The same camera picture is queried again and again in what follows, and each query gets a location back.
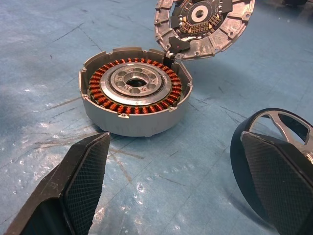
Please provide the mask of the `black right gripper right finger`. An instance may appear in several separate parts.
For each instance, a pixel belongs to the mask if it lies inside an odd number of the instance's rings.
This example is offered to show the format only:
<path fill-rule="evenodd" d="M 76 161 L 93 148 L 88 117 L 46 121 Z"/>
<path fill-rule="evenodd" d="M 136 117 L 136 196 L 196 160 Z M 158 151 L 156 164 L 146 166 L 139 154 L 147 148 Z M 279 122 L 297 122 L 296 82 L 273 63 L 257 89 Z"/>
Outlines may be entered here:
<path fill-rule="evenodd" d="M 291 143 L 252 132 L 242 144 L 257 195 L 280 235 L 313 235 L 313 164 Z"/>

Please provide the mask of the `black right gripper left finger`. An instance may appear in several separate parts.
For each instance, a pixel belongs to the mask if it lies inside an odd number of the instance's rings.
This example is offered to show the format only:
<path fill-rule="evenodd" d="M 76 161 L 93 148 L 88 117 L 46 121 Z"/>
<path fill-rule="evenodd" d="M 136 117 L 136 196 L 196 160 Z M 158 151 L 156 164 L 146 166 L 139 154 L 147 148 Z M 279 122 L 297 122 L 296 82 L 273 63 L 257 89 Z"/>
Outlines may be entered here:
<path fill-rule="evenodd" d="M 102 192 L 109 145 L 108 132 L 73 144 L 3 235 L 88 235 Z"/>

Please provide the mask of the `black rotor ring silver spokes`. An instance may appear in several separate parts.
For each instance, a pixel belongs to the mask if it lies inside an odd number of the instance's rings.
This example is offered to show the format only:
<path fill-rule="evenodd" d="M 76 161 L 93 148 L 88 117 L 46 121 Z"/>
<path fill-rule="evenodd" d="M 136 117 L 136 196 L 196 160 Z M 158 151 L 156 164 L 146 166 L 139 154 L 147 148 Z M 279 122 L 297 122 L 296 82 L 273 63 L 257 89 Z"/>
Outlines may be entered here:
<path fill-rule="evenodd" d="M 270 219 L 257 196 L 252 175 L 250 173 L 249 165 L 246 159 L 245 150 L 241 142 L 241 134 L 243 131 L 250 132 L 257 119 L 270 118 L 268 112 L 271 111 L 283 113 L 284 117 L 281 118 L 282 123 L 294 131 L 296 135 L 298 135 L 299 138 L 303 141 L 307 140 L 309 130 L 313 130 L 313 125 L 307 122 L 305 119 L 295 113 L 281 108 L 265 108 L 259 110 L 250 117 L 246 118 L 236 128 L 232 136 L 230 146 L 230 159 L 233 174 L 238 187 L 248 204 L 256 212 L 256 214 L 266 222 L 270 222 Z"/>

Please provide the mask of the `silver motor cover circuit board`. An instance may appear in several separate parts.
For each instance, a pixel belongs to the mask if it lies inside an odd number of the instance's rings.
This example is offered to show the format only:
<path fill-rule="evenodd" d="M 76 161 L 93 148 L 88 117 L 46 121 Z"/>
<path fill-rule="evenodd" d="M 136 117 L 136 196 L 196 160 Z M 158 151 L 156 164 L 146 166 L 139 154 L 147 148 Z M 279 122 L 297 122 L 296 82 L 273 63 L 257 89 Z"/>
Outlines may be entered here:
<path fill-rule="evenodd" d="M 255 0 L 157 0 L 156 42 L 170 59 L 213 57 L 242 35 L 254 6 Z"/>

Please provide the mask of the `grey motor housing copper windings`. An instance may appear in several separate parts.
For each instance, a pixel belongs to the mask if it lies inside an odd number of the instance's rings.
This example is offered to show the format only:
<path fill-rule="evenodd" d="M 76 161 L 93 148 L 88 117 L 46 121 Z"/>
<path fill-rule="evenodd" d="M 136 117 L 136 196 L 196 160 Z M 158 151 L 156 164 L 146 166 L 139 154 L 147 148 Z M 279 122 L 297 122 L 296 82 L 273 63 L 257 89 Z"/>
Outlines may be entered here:
<path fill-rule="evenodd" d="M 192 88 L 184 64 L 154 49 L 103 51 L 79 72 L 87 116 L 102 130 L 126 137 L 150 137 L 175 126 Z"/>

